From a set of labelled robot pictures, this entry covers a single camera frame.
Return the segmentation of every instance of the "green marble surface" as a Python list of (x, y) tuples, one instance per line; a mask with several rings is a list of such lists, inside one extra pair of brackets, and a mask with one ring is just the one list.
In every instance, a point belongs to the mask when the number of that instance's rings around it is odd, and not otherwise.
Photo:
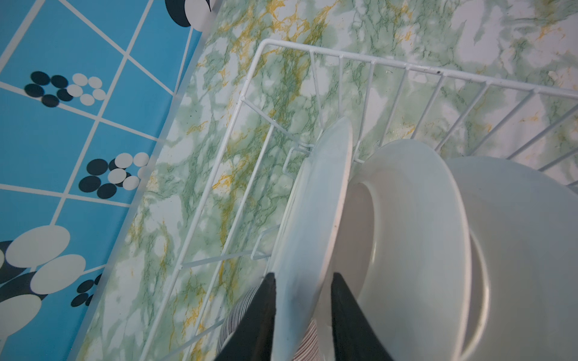
[[(577, 13), (578, 3), (573, 0), (227, 0), (77, 359), (140, 357), (260, 40), (284, 39), (578, 90)], [(334, 121), (338, 111), (337, 59), (318, 56), (316, 65), (321, 99), (315, 96), (308, 54), (267, 48), (247, 95), (306, 142), (314, 141), (319, 132), (318, 101), (326, 122)], [(368, 70), (368, 65), (355, 61), (347, 61), (344, 67), (344, 109), (353, 120), (355, 137)], [(402, 72), (382, 66), (375, 69), (361, 158), (370, 155), (383, 136)], [(437, 76), (410, 72), (386, 140), (411, 136), (437, 81)], [(437, 145), (478, 89), (478, 84), (446, 81), (416, 139)], [(525, 95), (490, 88), (442, 147), (441, 155), (451, 158), (467, 153)], [(478, 154), (509, 155), (575, 103), (538, 97)], [(264, 120), (243, 108), (186, 261), (220, 255), (267, 130)], [(229, 253), (250, 250), (259, 232), (280, 221), (292, 185), (281, 168), (291, 146), (280, 132), (274, 133)], [(516, 161), (538, 168), (577, 146), (574, 115)], [(293, 159), (289, 170), (296, 173), (301, 159)], [(570, 183), (578, 179), (576, 163), (570, 157), (548, 174)], [(264, 250), (272, 240), (264, 239)], [(264, 260), (251, 261), (246, 256), (224, 262), (201, 330), (226, 316), (234, 301), (258, 282), (264, 267)], [(181, 272), (150, 360), (158, 360), (193, 336), (214, 268), (212, 264)], [(217, 336), (209, 334), (174, 359), (212, 359)]]

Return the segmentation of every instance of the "plate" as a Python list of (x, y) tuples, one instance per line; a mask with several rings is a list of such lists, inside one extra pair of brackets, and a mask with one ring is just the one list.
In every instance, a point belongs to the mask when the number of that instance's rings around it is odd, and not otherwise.
[[(458, 360), (471, 250), (464, 206), (447, 165), (425, 144), (397, 140), (360, 167), (349, 190), (357, 201), (343, 211), (335, 246), (343, 252), (334, 254), (332, 265), (354, 295), (359, 290), (358, 303), (377, 338), (396, 361)], [(362, 213), (373, 216), (368, 231), (356, 229)], [(342, 246), (348, 242), (358, 244), (358, 254)], [(344, 262), (348, 257), (357, 259), (357, 271)]]
[(295, 355), (317, 304), (343, 210), (352, 132), (341, 118), (321, 135), (283, 215), (268, 265), (277, 284), (273, 361)]
[(447, 161), (487, 265), (489, 307), (477, 360), (575, 360), (578, 196), (512, 161)]

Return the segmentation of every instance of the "marble pattern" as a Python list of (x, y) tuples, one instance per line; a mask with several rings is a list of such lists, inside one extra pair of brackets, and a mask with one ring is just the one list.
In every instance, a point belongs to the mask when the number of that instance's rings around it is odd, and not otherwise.
[[(578, 90), (578, 3), (572, 0), (227, 0), (191, 79), (129, 233), (101, 299), (79, 360), (137, 360), (160, 306), (260, 40), (267, 37), (372, 54), (489, 76)], [(316, 58), (321, 99), (315, 96), (308, 54), (266, 49), (247, 97), (301, 134), (306, 142), (323, 118), (337, 115), (336, 58)], [(369, 66), (344, 67), (344, 109), (359, 133)], [(378, 146), (402, 70), (377, 66), (369, 95), (360, 157)], [(409, 137), (435, 88), (437, 76), (410, 72), (386, 140)], [(432, 146), (443, 138), (479, 85), (448, 80), (417, 134)], [(441, 149), (464, 155), (503, 118), (524, 92), (490, 88)], [(484, 145), (478, 154), (506, 156), (575, 105), (540, 96)], [(268, 124), (244, 107), (220, 164), (213, 191), (186, 260), (220, 254), (261, 149)], [(251, 249), (260, 231), (283, 214), (292, 179), (281, 168), (292, 146), (275, 132), (257, 174), (229, 253)], [(517, 161), (538, 168), (578, 146), (577, 115)], [(302, 158), (290, 170), (297, 172)], [(578, 179), (571, 157), (548, 174), (566, 184)], [(263, 248), (271, 245), (265, 239)], [(224, 262), (200, 329), (226, 316), (234, 301), (258, 282), (265, 261)], [(183, 270), (155, 337), (149, 359), (159, 359), (193, 336), (215, 264)], [(218, 331), (174, 359), (210, 360)]]

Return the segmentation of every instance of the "white wire dish rack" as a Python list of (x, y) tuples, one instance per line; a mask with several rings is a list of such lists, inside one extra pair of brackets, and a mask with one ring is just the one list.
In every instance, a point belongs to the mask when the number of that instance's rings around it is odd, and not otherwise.
[[(425, 106), (425, 109), (424, 109), (423, 113), (421, 114), (421, 117), (419, 118), (417, 124), (415, 125), (415, 128), (413, 129), (413, 132), (411, 133), (412, 139), (415, 138), (418, 130), (420, 129), (420, 126), (423, 124), (424, 120), (427, 118), (427, 115), (428, 115), (432, 105), (435, 103), (436, 97), (438, 96), (438, 93), (440, 92), (442, 85), (444, 84), (444, 82), (448, 78), (463, 80), (463, 81), (471, 81), (473, 83), (479, 84), (479, 87), (480, 87), (477, 94), (473, 98), (473, 100), (471, 102), (469, 102), (469, 104), (467, 104), (467, 107), (465, 108), (465, 110), (459, 115), (457, 120), (453, 123), (453, 125), (445, 133), (443, 139), (435, 146), (435, 150), (437, 152), (440, 151), (442, 146), (449, 140), (449, 138), (452, 136), (452, 134), (460, 127), (460, 125), (462, 125), (464, 119), (466, 119), (468, 114), (472, 111), (472, 109), (474, 109), (476, 104), (480, 101), (480, 99), (484, 96), (484, 94), (491, 87), (500, 87), (500, 88), (505, 88), (505, 89), (512, 89), (512, 90), (516, 90), (516, 91), (527, 92), (527, 95), (525, 96), (525, 98), (523, 98), (523, 100), (521, 102), (519, 102), (517, 105), (515, 105), (515, 107), (513, 109), (511, 109), (511, 111), (509, 111), (507, 113), (507, 115), (505, 115), (503, 117), (503, 119), (501, 119), (501, 121), (498, 122), (492, 128), (492, 130), (489, 131), (481, 139), (481, 141), (479, 141), (468, 152), (467, 155), (475, 154), (488, 139), (495, 136), (496, 133), (501, 128), (503, 128), (504, 125), (506, 125), (506, 123), (509, 120), (511, 120), (526, 105), (531, 103), (532, 100), (535, 99), (535, 97), (538, 95), (547, 95), (547, 96), (552, 96), (552, 97), (561, 98), (561, 99), (570, 99), (572, 101), (578, 101), (578, 91), (573, 91), (573, 90), (566, 90), (566, 89), (562, 89), (562, 88), (548, 87), (548, 86), (543, 86), (543, 85), (534, 85), (534, 84), (528, 84), (528, 83), (523, 83), (523, 82), (519, 82), (519, 81), (497, 79), (497, 78), (493, 78), (493, 77), (478, 75), (478, 74), (474, 74), (474, 73), (467, 73), (467, 72), (462, 72), (462, 71), (458, 71), (458, 70), (438, 68), (438, 67), (434, 67), (434, 66), (423, 66), (423, 65), (411, 64), (408, 62), (396, 61), (393, 59), (385, 59), (385, 58), (373, 57), (373, 56), (369, 56), (369, 55), (348, 53), (345, 51), (336, 51), (336, 50), (326, 49), (326, 48), (322, 48), (322, 47), (286, 42), (286, 41), (282, 41), (282, 40), (274, 40), (274, 39), (263, 40), (261, 42), (261, 44), (259, 45), (257, 52), (255, 53), (255, 56), (253, 58), (251, 66), (249, 68), (249, 72), (247, 74), (247, 79), (243, 85), (241, 92), (240, 92), (239, 99), (237, 101), (231, 122), (228, 125), (228, 128), (225, 132), (223, 139), (221, 140), (216, 159), (214, 160), (214, 165), (213, 165), (212, 170), (209, 174), (208, 181), (207, 181), (205, 188), (203, 190), (201, 199), (200, 199), (198, 207), (195, 211), (194, 217), (192, 219), (192, 222), (191, 222), (190, 228), (188, 230), (184, 244), (182, 246), (182, 249), (180, 250), (179, 257), (178, 257), (177, 262), (175, 264), (175, 268), (174, 268), (173, 273), (172, 273), (172, 275), (168, 281), (169, 287), (165, 288), (166, 291), (165, 291), (164, 297), (162, 299), (160, 310), (158, 311), (158, 313), (156, 315), (156, 318), (152, 324), (149, 336), (146, 340), (146, 343), (144, 344), (144, 347), (143, 347), (143, 350), (142, 350), (142, 353), (141, 353), (141, 356), (139, 359), (140, 361), (146, 361), (146, 360), (150, 359), (148, 357), (149, 350), (151, 348), (151, 345), (153, 344), (156, 331), (159, 327), (159, 324), (160, 324), (162, 318), (166, 317), (166, 316), (164, 316), (164, 311), (165, 311), (167, 304), (169, 302), (171, 292), (173, 291), (173, 288), (175, 287), (175, 283), (177, 282), (177, 278), (179, 276), (179, 273), (182, 270), (190, 269), (192, 267), (197, 267), (200, 265), (207, 265), (210, 263), (216, 263), (215, 271), (213, 273), (209, 287), (208, 287), (208, 289), (204, 295), (199, 315), (197, 316), (195, 324), (194, 324), (194, 333), (196, 334), (196, 336), (194, 336), (188, 342), (186, 342), (183, 345), (181, 345), (180, 347), (172, 350), (169, 354), (167, 354), (166, 356), (161, 358), (162, 361), (172, 359), (175, 355), (183, 352), (187, 348), (193, 347), (194, 344), (197, 341), (199, 341), (203, 336), (215, 331), (223, 323), (223, 319), (221, 319), (221, 320), (215, 322), (212, 326), (207, 327), (203, 332), (198, 333), (199, 326), (201, 324), (201, 319), (203, 318), (205, 310), (207, 309), (207, 306), (210, 303), (211, 291), (212, 291), (213, 287), (215, 286), (215, 282), (216, 282), (219, 270), (220, 270), (221, 265), (223, 264), (223, 262), (225, 260), (237, 258), (237, 257), (244, 257), (244, 256), (249, 256), (251, 260), (257, 260), (257, 259), (267, 258), (270, 256), (270, 255), (264, 254), (261, 251), (258, 251), (258, 247), (259, 247), (259, 244), (260, 244), (261, 240), (263, 239), (263, 237), (265, 235), (267, 235), (268, 233), (277, 231), (279, 226), (275, 226), (275, 227), (269, 228), (269, 229), (261, 232), (261, 234), (257, 238), (257, 241), (255, 242), (253, 249), (250, 251), (243, 251), (243, 252), (238, 252), (235, 254), (228, 254), (228, 249), (229, 249), (229, 246), (231, 245), (231, 243), (233, 241), (233, 238), (234, 238), (233, 234), (235, 233), (235, 230), (239, 226), (240, 220), (242, 219), (244, 206), (247, 202), (247, 198), (249, 197), (249, 193), (251, 191), (251, 188), (254, 185), (257, 171), (259, 170), (259, 167), (260, 167), (261, 162), (263, 160), (267, 146), (268, 146), (268, 144), (272, 138), (273, 132), (274, 131), (281, 132), (282, 134), (284, 134), (286, 137), (288, 137), (289, 139), (291, 139), (295, 143), (294, 146), (291, 148), (291, 150), (288, 152), (287, 159), (286, 159), (285, 164), (283, 166), (283, 173), (292, 177), (293, 179), (295, 178), (295, 175), (291, 174), (287, 171), (287, 165), (289, 163), (289, 160), (291, 158), (292, 153), (297, 151), (297, 152), (301, 152), (301, 153), (304, 153), (305, 155), (307, 155), (310, 152), (310, 150), (313, 149), (313, 147), (315, 147), (315, 144), (309, 144), (309, 143), (303, 142), (299, 138), (299, 135), (295, 135), (295, 134), (290, 133), (287, 129), (285, 129), (283, 126), (281, 126), (279, 123), (277, 123), (270, 116), (265, 114), (263, 112), (263, 110), (261, 110), (253, 102), (249, 101), (246, 98), (247, 90), (249, 89), (249, 85), (250, 85), (251, 80), (255, 74), (255, 70), (257, 68), (257, 65), (258, 65), (258, 63), (261, 59), (261, 56), (263, 55), (264, 49), (266, 47), (281, 47), (281, 48), (288, 48), (288, 49), (303, 51), (305, 54), (309, 53), (309, 57), (311, 60), (310, 70), (312, 73), (313, 83), (314, 83), (314, 87), (315, 87), (315, 94), (316, 94), (317, 99), (320, 99), (320, 90), (319, 90), (318, 75), (317, 75), (317, 69), (316, 69), (316, 63), (315, 63), (316, 56), (317, 55), (323, 55), (326, 57), (337, 58), (339, 61), (339, 84), (338, 84), (339, 108), (338, 108), (338, 113), (340, 116), (343, 115), (343, 85), (342, 84), (343, 84), (344, 62), (353, 60), (353, 61), (359, 61), (359, 62), (364, 62), (364, 63), (369, 64), (369, 78), (368, 78), (368, 82), (367, 82), (367, 92), (365, 95), (364, 108), (363, 108), (363, 113), (361, 115), (361, 125), (360, 125), (360, 129), (359, 129), (359, 133), (358, 133), (360, 136), (358, 137), (357, 141), (354, 142), (353, 160), (356, 163), (363, 163), (364, 162), (363, 160), (359, 159), (360, 144), (362, 141), (361, 135), (363, 134), (366, 114), (368, 111), (369, 94), (370, 94), (370, 89), (372, 87), (373, 74), (374, 74), (374, 70), (375, 70), (376, 66), (384, 66), (386, 68), (403, 69), (403, 75), (401, 78), (401, 82), (399, 83), (397, 94), (393, 100), (393, 104), (391, 106), (391, 110), (390, 110), (390, 113), (388, 115), (387, 123), (385, 125), (385, 130), (383, 132), (383, 136), (381, 137), (381, 141), (379, 142), (379, 146), (382, 146), (382, 145), (384, 145), (384, 143), (387, 142), (386, 141), (386, 134), (390, 128), (390, 125), (392, 123), (392, 119), (394, 118), (394, 114), (395, 114), (397, 105), (399, 103), (400, 97), (402, 96), (402, 89), (404, 87), (404, 84), (407, 82), (408, 74), (411, 72), (425, 73), (428, 75), (439, 76), (439, 80), (437, 82), (437, 85), (435, 86), (435, 89), (434, 89), (431, 97), (429, 98), (429, 101), (427, 102), (427, 105)], [(237, 118), (239, 117), (239, 112), (241, 111), (241, 108), (244, 106), (248, 106), (253, 111), (255, 111), (260, 117), (262, 117), (263, 119), (267, 120), (267, 122), (269, 122), (270, 126), (269, 126), (268, 133), (266, 135), (265, 141), (261, 147), (261, 151), (259, 153), (258, 159), (255, 163), (254, 169), (251, 173), (251, 177), (250, 177), (249, 182), (247, 184), (247, 187), (244, 191), (242, 200), (240, 202), (240, 206), (238, 207), (238, 210), (235, 214), (235, 218), (233, 220), (231, 228), (229, 229), (227, 239), (226, 239), (226, 242), (223, 246), (221, 255), (217, 256), (217, 257), (211, 257), (211, 258), (206, 258), (206, 259), (202, 259), (202, 260), (196, 260), (194, 262), (185, 262), (185, 260), (184, 260), (185, 255), (187, 254), (188, 248), (191, 244), (192, 237), (193, 237), (193, 235), (194, 235), (194, 233), (197, 230), (197, 227), (199, 225), (199, 220), (201, 219), (201, 214), (203, 212), (203, 208), (205, 207), (205, 204), (206, 204), (207, 199), (209, 197), (210, 191), (212, 189), (212, 185), (214, 184), (215, 178), (217, 176), (219, 164), (221, 163), (223, 156), (225, 154), (225, 151), (227, 149), (227, 144), (229, 142), (229, 138), (231, 137), (231, 133), (232, 133), (232, 130), (234, 128), (235, 122), (236, 122)], [(325, 126), (326, 126), (326, 122), (323, 119), (323, 113), (321, 111), (321, 102), (319, 102), (319, 101), (317, 102), (317, 107), (318, 107), (318, 113), (319, 113), (318, 125), (319, 125), (319, 128), (321, 129), (321, 133), (322, 133)], [(535, 135), (530, 140), (525, 142), (522, 146), (520, 146), (517, 150), (515, 150), (513, 153), (511, 153), (506, 158), (512, 159), (512, 158), (516, 157), (518, 154), (524, 152), (526, 149), (530, 148), (531, 146), (536, 144), (538, 141), (543, 139), (548, 133), (552, 132), (554, 128), (560, 126), (563, 122), (565, 122), (566, 120), (571, 118), (577, 111), (578, 111), (578, 105), (574, 105), (564, 115), (562, 115), (558, 119), (555, 119), (544, 130), (540, 131), (537, 135)], [(548, 164), (542, 166), (541, 168), (539, 168), (539, 171), (544, 172), (548, 169), (551, 169), (552, 167), (558, 165), (559, 163), (567, 160), (568, 158), (570, 158), (576, 154), (578, 154), (578, 147), (568, 151), (567, 153), (559, 156), (558, 158), (554, 159), (553, 161), (549, 162)], [(571, 183), (568, 184), (569, 187), (573, 187), (575, 185), (578, 185), (578, 181), (576, 181), (576, 180), (572, 181)]]

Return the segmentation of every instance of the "white circle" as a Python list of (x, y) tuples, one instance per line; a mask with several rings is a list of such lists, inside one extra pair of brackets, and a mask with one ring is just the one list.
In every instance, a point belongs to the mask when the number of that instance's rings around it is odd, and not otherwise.
[(127, 172), (122, 168), (115, 168), (110, 171), (108, 179), (112, 184), (122, 183), (127, 177)]
[(68, 94), (74, 96), (75, 98), (82, 95), (82, 88), (76, 84), (71, 84), (67, 86), (66, 91), (68, 92)]
[(139, 186), (140, 179), (136, 176), (130, 176), (123, 182), (123, 188), (127, 191), (131, 191)]
[(137, 167), (144, 167), (149, 162), (149, 155), (145, 152), (140, 152), (135, 155), (134, 159), (132, 160)]
[(65, 255), (42, 266), (30, 280), (30, 289), (38, 295), (49, 295), (72, 285), (84, 272), (86, 261), (81, 255)]
[(95, 76), (91, 76), (88, 79), (88, 85), (90, 85), (91, 87), (98, 89), (102, 86), (102, 80), (100, 80), (99, 78), (95, 77)]
[(74, 81), (76, 85), (80, 85), (81, 87), (84, 87), (86, 84), (88, 84), (88, 78), (86, 78), (86, 75), (80, 73), (74, 74), (72, 76), (72, 81)]
[(71, 234), (64, 227), (36, 227), (10, 243), (6, 250), (6, 261), (20, 268), (40, 266), (62, 253), (70, 240)]
[(119, 168), (128, 168), (132, 164), (132, 155), (129, 153), (121, 153), (114, 159), (114, 164)]
[(36, 295), (20, 295), (0, 302), (0, 340), (20, 331), (40, 311), (42, 301)]
[(145, 167), (142, 167), (139, 169), (139, 171), (136, 173), (137, 176), (139, 176), (140, 179), (142, 179), (145, 176)]
[(94, 97), (94, 99), (96, 99), (98, 101), (103, 101), (103, 100), (105, 100), (106, 93), (102, 89), (95, 89), (92, 91), (92, 96)]
[(90, 94), (83, 94), (80, 96), (80, 102), (84, 105), (93, 105), (94, 98)]

